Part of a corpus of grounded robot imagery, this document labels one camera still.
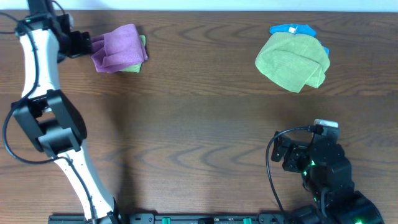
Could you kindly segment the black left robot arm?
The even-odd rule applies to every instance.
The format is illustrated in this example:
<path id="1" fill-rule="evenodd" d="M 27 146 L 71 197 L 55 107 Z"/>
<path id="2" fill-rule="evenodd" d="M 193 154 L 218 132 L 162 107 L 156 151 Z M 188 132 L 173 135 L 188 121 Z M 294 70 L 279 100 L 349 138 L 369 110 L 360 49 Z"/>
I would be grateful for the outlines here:
<path id="1" fill-rule="evenodd" d="M 24 89 L 2 130 L 14 118 L 35 149 L 47 155 L 43 163 L 56 163 L 77 194 L 84 214 L 51 216 L 50 223 L 122 223 L 116 201 L 86 150 L 85 122 L 60 89 L 58 64 L 90 54 L 90 35 L 72 31 L 72 16 L 56 15 L 50 0 L 29 0 L 28 7 L 29 15 L 15 29 L 24 51 Z"/>

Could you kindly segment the purple microfiber cloth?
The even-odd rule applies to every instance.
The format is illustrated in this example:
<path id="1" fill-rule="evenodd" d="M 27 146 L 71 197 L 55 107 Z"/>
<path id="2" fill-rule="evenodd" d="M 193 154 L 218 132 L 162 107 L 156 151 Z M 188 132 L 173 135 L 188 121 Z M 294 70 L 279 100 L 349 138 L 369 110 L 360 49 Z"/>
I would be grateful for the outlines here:
<path id="1" fill-rule="evenodd" d="M 93 54 L 90 58 L 100 73 L 122 72 L 131 67 L 139 72 L 142 63 L 148 59 L 146 37 L 139 35 L 134 24 L 92 37 L 91 43 Z"/>

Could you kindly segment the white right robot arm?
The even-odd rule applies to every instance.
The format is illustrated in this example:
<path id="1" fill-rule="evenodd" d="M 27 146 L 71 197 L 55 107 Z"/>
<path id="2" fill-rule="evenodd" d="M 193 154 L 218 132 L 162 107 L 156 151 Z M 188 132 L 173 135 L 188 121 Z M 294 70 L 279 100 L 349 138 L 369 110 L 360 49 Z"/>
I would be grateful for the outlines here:
<path id="1" fill-rule="evenodd" d="M 375 204 L 354 189 L 352 166 L 336 133 L 314 134 L 310 143 L 278 131 L 274 136 L 271 160 L 283 160 L 283 170 L 301 174 L 316 203 L 290 212 L 285 223 L 384 223 Z"/>

